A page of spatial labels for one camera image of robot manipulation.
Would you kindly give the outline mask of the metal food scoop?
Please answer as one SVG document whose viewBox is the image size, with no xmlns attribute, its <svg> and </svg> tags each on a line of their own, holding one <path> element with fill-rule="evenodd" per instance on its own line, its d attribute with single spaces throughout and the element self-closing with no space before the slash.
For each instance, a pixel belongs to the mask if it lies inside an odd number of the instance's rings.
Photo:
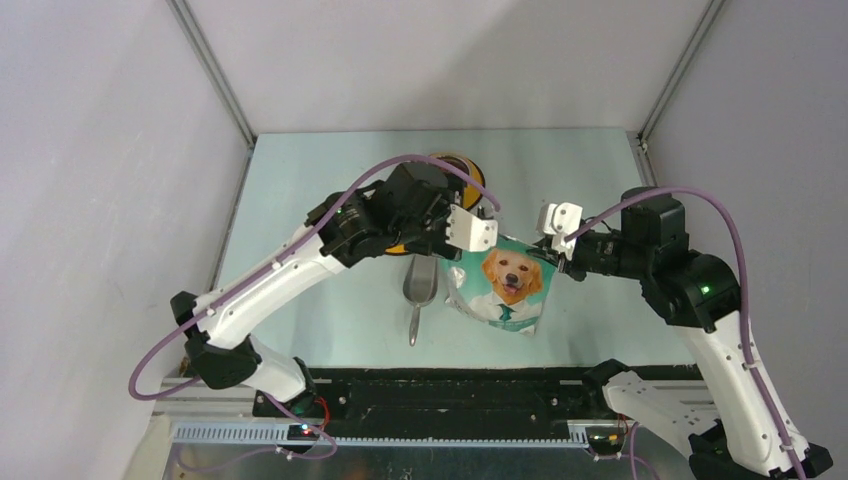
<svg viewBox="0 0 848 480">
<path fill-rule="evenodd" d="M 435 257 L 414 255 L 406 272 L 402 293 L 412 306 L 408 343 L 417 344 L 421 309 L 429 305 L 438 291 L 438 260 Z"/>
</svg>

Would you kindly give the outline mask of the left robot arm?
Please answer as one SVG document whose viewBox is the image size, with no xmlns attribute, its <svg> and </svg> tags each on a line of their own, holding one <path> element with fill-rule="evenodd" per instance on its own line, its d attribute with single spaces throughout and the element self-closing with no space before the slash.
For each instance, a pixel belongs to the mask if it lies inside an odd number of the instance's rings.
<svg viewBox="0 0 848 480">
<path fill-rule="evenodd" d="M 445 229 L 465 186 L 455 167 L 401 163 L 385 180 L 329 195 L 277 251 L 229 285 L 174 295 L 171 309 L 196 377 L 213 390 L 261 390 L 292 416 L 311 412 L 316 390 L 305 363 L 264 347 L 252 331 L 308 288 L 398 245 L 457 258 Z"/>
</svg>

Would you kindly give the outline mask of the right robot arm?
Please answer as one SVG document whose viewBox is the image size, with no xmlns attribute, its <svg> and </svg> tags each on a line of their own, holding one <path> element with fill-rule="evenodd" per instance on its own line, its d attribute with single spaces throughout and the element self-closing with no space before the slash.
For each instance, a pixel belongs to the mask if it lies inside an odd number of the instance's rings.
<svg viewBox="0 0 848 480">
<path fill-rule="evenodd" d="M 715 406 L 698 418 L 676 397 L 646 386 L 610 359 L 581 392 L 596 418 L 613 412 L 672 446 L 698 479 L 811 479 L 832 467 L 783 407 L 753 339 L 742 250 L 734 265 L 689 245 L 680 187 L 636 187 L 608 209 L 620 225 L 598 230 L 578 205 L 545 205 L 531 253 L 574 280 L 588 274 L 635 280 L 642 298 L 683 341 Z"/>
</svg>

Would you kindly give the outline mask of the green pet food bag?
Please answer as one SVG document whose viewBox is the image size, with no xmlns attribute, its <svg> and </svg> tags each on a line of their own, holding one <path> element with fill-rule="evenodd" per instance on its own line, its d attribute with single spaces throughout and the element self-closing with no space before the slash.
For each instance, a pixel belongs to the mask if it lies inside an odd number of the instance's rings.
<svg viewBox="0 0 848 480">
<path fill-rule="evenodd" d="M 446 303 L 490 327 L 533 336 L 555 274 L 554 266 L 531 254 L 533 249 L 501 235 L 485 252 L 443 260 Z"/>
</svg>

